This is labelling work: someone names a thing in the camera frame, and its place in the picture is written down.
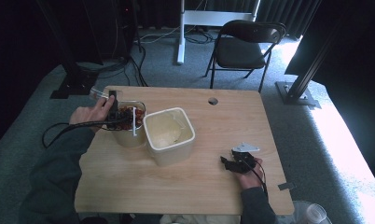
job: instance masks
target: black cable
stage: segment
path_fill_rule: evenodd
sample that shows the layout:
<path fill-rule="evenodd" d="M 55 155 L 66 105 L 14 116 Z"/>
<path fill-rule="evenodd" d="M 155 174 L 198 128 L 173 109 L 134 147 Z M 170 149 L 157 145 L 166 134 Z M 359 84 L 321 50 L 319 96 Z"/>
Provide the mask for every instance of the black cable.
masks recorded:
<path fill-rule="evenodd" d="M 126 65 L 126 62 L 118 62 L 115 64 L 108 65 L 107 67 L 100 67 L 100 68 L 88 68 L 85 66 L 79 66 L 83 71 L 88 71 L 88 72 L 113 72 L 113 71 L 118 71 L 121 68 L 123 68 Z"/>
<path fill-rule="evenodd" d="M 117 73 L 115 73 L 115 74 L 109 75 L 108 77 L 100 77 L 100 76 L 98 76 L 97 78 L 98 78 L 98 79 L 107 79 L 107 78 L 115 77 L 115 76 L 117 76 L 117 75 L 119 75 L 119 74 L 121 74 L 121 73 L 124 73 L 124 75 L 125 75 L 126 78 L 128 79 L 129 86 L 130 86 L 130 79 L 129 79 L 129 77 L 127 77 L 127 74 L 126 74 L 126 67 L 129 65 L 130 62 L 131 62 L 131 60 L 128 60 L 128 61 L 123 65 L 123 67 L 121 68 L 121 71 L 119 71 L 119 72 L 117 72 Z"/>
<path fill-rule="evenodd" d="M 266 195 L 266 198 L 269 199 L 269 193 L 267 192 L 267 185 L 266 185 L 266 174 L 264 172 L 263 166 L 261 166 L 257 161 L 255 161 L 255 163 L 258 164 L 260 166 L 260 168 L 262 169 L 262 172 L 263 172 L 263 179 L 262 179 L 257 174 L 257 172 L 254 170 L 254 168 L 252 168 L 252 166 L 250 166 L 245 160 L 242 160 L 242 161 L 243 161 L 243 163 L 245 163 L 245 165 L 247 165 L 249 167 L 249 169 L 251 169 L 251 171 L 254 173 L 254 175 L 259 179 L 260 183 L 263 186 L 263 192 Z"/>
<path fill-rule="evenodd" d="M 78 123 L 78 124 L 68 124 L 68 123 L 56 123 L 56 124 L 53 124 L 53 125 L 51 125 L 49 128 L 47 128 L 45 131 L 44 131 L 44 133 L 42 134 L 42 144 L 43 144 L 43 146 L 45 147 L 45 148 L 48 148 L 48 147 L 50 147 L 60 136 L 62 136 L 64 133 L 67 133 L 67 132 L 69 132 L 69 131 L 72 131 L 72 130 L 74 130 L 75 128 L 83 128 L 83 127 L 93 127 L 93 126 L 98 126 L 99 128 L 102 128 L 102 126 L 103 125 L 107 125 L 107 124 L 116 124 L 116 123 L 121 123 L 121 122 L 123 122 L 123 121 L 125 121 L 125 120 L 127 120 L 127 119 L 129 119 L 129 118 L 124 118 L 124 119 L 119 119 L 119 120 L 112 120 L 112 121 L 107 121 L 107 120 L 105 120 L 105 121 L 89 121 L 89 122 L 82 122 L 82 123 Z M 68 126 L 66 127 L 66 128 L 64 128 L 63 130 L 61 130 L 54 138 L 53 138 L 53 140 L 51 140 L 51 142 L 48 144 L 48 145 L 46 145 L 46 143 L 45 143 L 45 135 L 46 135 L 46 133 L 50 130 L 50 129 L 52 129 L 52 128 L 54 128 L 54 127 L 56 127 L 56 126 L 58 126 L 58 125 L 61 125 L 61 124 L 68 124 Z"/>
<path fill-rule="evenodd" d="M 124 73 L 124 76 L 127 78 L 127 84 L 128 84 L 128 86 L 130 86 L 130 85 L 131 85 L 131 83 L 130 83 L 130 78 L 129 78 L 129 76 L 127 76 L 126 69 L 123 70 L 123 73 Z"/>
<path fill-rule="evenodd" d="M 202 36 L 205 37 L 205 40 L 198 40 L 198 39 L 188 37 L 190 35 L 202 35 Z M 190 43 L 193 43 L 193 44 L 209 44 L 209 43 L 215 42 L 215 40 L 216 40 L 216 38 L 214 38 L 211 34 L 208 34 L 208 33 L 202 32 L 202 31 L 199 31 L 196 34 L 193 33 L 193 34 L 185 35 L 185 39 L 186 39 L 186 41 L 188 41 Z"/>
<path fill-rule="evenodd" d="M 146 57 L 146 49 L 142 46 L 141 46 L 141 49 L 142 49 L 142 52 L 143 52 L 143 57 L 142 57 L 139 65 L 135 62 L 134 58 L 131 58 L 131 59 L 132 59 L 132 63 L 135 65 L 136 70 L 138 71 L 138 78 L 139 78 L 139 80 L 137 79 L 138 85 L 148 87 L 148 85 L 147 85 L 147 83 L 146 83 L 146 81 L 145 81 L 145 79 L 142 75 L 142 72 L 141 72 L 142 64 L 144 63 L 144 60 L 145 60 L 145 57 Z"/>

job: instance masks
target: chair seat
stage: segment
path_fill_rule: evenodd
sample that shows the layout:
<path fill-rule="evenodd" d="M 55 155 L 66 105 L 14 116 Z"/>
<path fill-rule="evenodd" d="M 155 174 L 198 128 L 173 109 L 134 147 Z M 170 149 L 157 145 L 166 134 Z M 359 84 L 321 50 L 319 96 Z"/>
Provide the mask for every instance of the chair seat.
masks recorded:
<path fill-rule="evenodd" d="M 233 37 L 221 37 L 217 46 L 216 61 L 223 68 L 258 69 L 265 66 L 261 48 Z"/>

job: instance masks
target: sleeve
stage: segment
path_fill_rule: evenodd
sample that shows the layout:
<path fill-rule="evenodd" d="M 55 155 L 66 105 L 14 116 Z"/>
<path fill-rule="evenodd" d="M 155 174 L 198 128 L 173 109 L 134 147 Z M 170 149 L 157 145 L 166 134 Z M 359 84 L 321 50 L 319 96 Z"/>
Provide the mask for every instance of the sleeve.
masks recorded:
<path fill-rule="evenodd" d="M 79 223 L 74 205 L 79 160 L 94 135 L 90 128 L 74 129 L 45 150 L 30 173 L 32 188 L 21 204 L 20 223 Z"/>
<path fill-rule="evenodd" d="M 241 193 L 243 214 L 241 224 L 275 223 L 276 216 L 262 188 L 245 189 Z"/>

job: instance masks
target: hole in table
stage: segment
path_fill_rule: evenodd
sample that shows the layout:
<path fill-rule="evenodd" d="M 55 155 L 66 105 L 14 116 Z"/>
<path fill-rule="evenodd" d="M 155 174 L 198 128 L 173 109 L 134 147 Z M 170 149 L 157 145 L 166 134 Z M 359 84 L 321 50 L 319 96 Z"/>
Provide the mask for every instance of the hole in table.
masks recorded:
<path fill-rule="evenodd" d="M 217 105 L 218 101 L 215 97 L 211 97 L 208 99 L 208 104 L 210 105 Z"/>

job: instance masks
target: white desk frame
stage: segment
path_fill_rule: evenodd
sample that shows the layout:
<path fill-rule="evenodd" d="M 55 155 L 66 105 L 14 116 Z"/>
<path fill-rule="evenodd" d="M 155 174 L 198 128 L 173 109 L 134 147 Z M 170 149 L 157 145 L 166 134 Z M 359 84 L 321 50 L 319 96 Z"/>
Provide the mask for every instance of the white desk frame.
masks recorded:
<path fill-rule="evenodd" d="M 185 0 L 181 0 L 181 34 L 179 37 L 178 64 L 184 63 L 185 58 L 185 25 L 223 26 L 228 21 L 255 21 L 260 0 L 256 0 L 252 13 L 196 11 L 185 10 Z"/>

